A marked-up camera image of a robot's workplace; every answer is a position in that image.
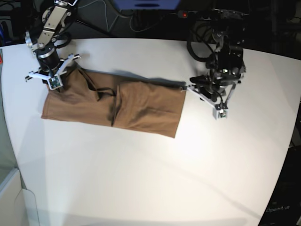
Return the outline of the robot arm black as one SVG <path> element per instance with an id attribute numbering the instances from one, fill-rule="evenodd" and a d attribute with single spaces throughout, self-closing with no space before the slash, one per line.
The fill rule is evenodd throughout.
<path id="1" fill-rule="evenodd" d="M 67 66 L 80 58 L 79 54 L 69 54 L 60 58 L 57 50 L 67 46 L 71 36 L 67 26 L 71 24 L 78 2 L 76 0 L 55 0 L 41 16 L 41 24 L 25 33 L 25 43 L 37 59 L 39 68 L 31 71 L 25 80 L 41 79 L 50 90 L 63 87 L 62 76 Z"/>
<path id="2" fill-rule="evenodd" d="M 215 119 L 226 118 L 229 101 L 246 73 L 243 61 L 245 26 L 243 13 L 218 10 L 204 23 L 190 29 L 186 48 L 207 72 L 190 78 L 187 91 L 196 94 L 212 107 Z"/>

